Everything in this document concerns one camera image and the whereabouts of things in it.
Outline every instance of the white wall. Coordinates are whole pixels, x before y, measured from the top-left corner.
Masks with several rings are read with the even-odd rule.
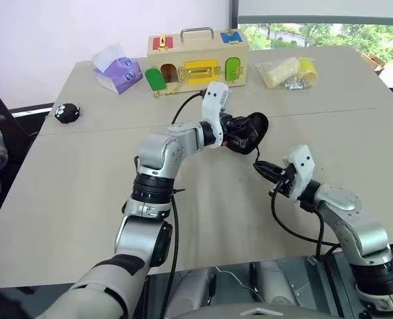
[[[225,29],[229,0],[0,0],[0,96],[9,108],[54,102],[75,62],[120,42],[146,56],[147,38]]]
[[[334,15],[393,18],[393,0],[240,0],[238,15]]]

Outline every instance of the plastic bag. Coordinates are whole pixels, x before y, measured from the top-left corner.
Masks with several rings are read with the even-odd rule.
[[[308,57],[293,57],[256,64],[256,69],[270,89],[303,90],[311,88],[319,75]]]

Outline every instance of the white cable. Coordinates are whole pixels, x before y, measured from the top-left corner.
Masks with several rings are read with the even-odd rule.
[[[227,270],[220,270],[220,268],[218,268],[217,266],[215,266],[215,269],[218,272],[225,272],[226,274],[229,274],[232,277],[234,277],[242,288],[248,289],[249,291],[253,292],[262,302],[264,302],[264,299],[253,288],[250,288],[250,287],[246,286],[245,284],[242,284],[241,280],[239,280],[239,278],[233,272],[227,271]]]

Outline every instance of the greenery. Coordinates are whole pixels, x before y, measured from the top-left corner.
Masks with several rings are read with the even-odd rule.
[[[361,53],[374,53],[385,62],[393,62],[393,25],[342,25],[333,32],[332,23],[307,23],[300,26],[283,23],[262,23],[257,25],[240,25],[248,37],[252,50],[294,48],[295,41],[285,42],[276,38],[282,31],[304,38],[307,46],[351,45]]]

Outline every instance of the window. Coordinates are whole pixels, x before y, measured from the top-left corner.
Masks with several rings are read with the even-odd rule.
[[[341,23],[241,24],[251,50],[351,45],[393,64],[393,25]]]

